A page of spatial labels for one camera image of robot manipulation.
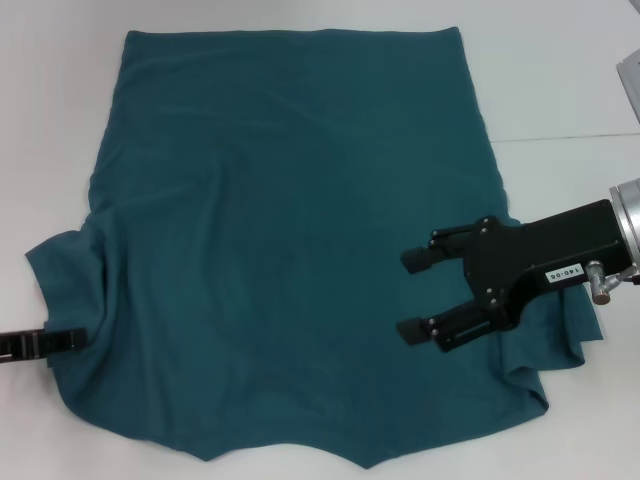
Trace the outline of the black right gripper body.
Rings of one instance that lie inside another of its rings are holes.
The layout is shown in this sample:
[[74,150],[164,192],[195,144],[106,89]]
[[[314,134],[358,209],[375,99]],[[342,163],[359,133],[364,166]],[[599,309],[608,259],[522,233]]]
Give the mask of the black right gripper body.
[[607,200],[518,226],[488,218],[464,250],[474,296],[462,315],[465,326],[514,328],[534,298],[586,282],[593,261],[608,275],[628,267],[628,249]]

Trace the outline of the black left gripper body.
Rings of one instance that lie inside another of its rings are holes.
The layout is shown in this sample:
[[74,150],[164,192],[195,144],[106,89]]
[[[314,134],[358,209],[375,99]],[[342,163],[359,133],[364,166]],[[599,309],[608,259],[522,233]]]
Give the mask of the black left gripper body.
[[44,358],[44,350],[40,345],[43,335],[43,329],[2,333],[0,361],[17,362]]

